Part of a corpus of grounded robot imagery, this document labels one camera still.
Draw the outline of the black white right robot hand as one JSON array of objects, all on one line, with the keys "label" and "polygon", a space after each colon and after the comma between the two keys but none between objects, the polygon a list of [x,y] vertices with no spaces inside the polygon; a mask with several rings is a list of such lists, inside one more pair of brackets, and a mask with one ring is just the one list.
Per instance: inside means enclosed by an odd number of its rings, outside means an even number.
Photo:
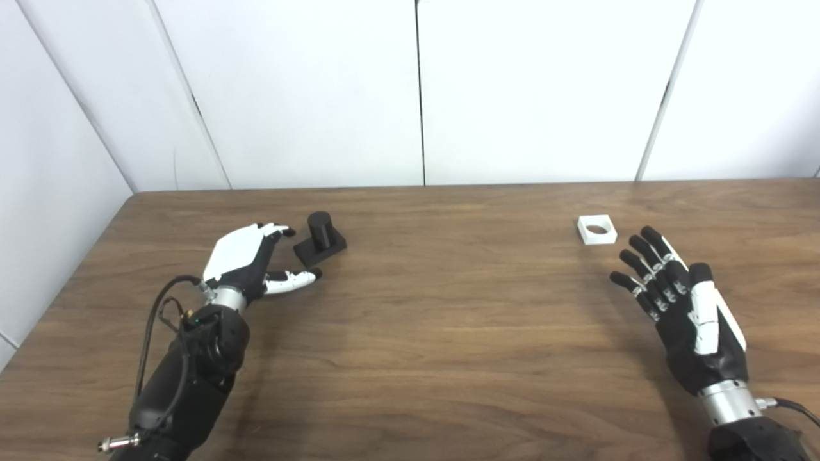
[{"label": "black white right robot hand", "polygon": [[762,416],[749,389],[747,342],[707,263],[686,263],[656,228],[647,225],[619,254],[632,274],[613,271],[653,321],[666,364],[685,392],[705,407],[714,426]]}]

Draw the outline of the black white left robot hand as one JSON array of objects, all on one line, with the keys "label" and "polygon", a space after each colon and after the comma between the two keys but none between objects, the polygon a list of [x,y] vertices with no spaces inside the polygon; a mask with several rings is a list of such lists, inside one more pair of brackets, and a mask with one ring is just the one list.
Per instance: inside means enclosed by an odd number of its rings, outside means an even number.
[{"label": "black white left robot hand", "polygon": [[295,236],[287,225],[254,223],[217,240],[203,272],[207,305],[231,309],[242,316],[263,296],[289,293],[322,278],[318,268],[304,271],[270,271],[275,246],[282,237]]}]

